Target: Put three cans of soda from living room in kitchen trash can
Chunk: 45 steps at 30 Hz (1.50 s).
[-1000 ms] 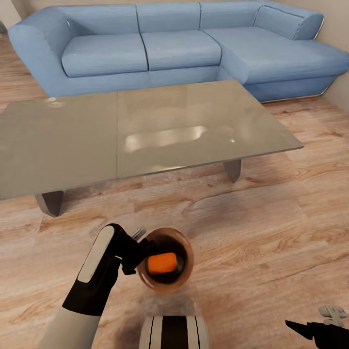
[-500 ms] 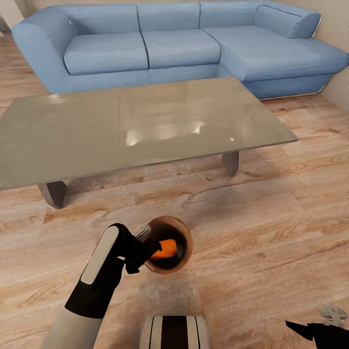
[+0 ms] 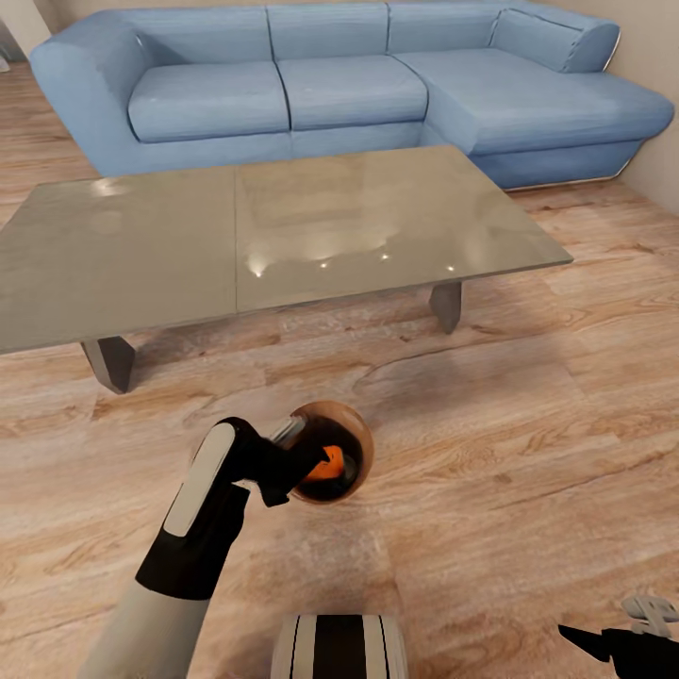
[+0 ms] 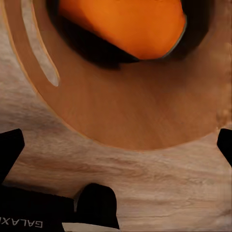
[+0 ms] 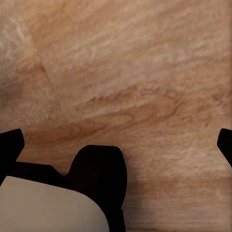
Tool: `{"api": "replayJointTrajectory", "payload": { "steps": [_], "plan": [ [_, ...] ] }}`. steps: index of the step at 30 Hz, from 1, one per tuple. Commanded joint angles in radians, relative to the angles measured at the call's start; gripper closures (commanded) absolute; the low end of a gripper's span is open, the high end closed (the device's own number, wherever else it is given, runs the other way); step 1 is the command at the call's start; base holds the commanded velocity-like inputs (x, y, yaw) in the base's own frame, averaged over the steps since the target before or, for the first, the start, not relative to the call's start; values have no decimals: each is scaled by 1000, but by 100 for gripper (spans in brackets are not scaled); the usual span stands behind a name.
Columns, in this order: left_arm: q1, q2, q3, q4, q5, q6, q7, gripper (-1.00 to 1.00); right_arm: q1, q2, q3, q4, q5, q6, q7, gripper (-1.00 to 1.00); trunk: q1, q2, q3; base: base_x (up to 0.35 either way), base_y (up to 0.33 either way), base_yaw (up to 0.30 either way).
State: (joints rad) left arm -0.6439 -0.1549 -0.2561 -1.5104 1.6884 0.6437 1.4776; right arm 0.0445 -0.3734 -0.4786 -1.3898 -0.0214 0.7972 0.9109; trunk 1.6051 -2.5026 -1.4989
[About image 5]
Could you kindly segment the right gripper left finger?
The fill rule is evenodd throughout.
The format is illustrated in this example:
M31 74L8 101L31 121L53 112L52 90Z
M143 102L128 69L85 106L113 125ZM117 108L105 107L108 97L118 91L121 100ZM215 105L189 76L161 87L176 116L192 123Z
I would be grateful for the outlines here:
M0 134L0 186L24 147L25 142L21 129Z

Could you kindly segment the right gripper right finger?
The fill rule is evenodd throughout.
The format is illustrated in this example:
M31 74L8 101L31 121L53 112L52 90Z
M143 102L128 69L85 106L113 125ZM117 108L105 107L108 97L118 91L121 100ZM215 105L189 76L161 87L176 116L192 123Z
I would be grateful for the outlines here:
M217 146L232 166L232 130L225 128L221 129L218 136Z

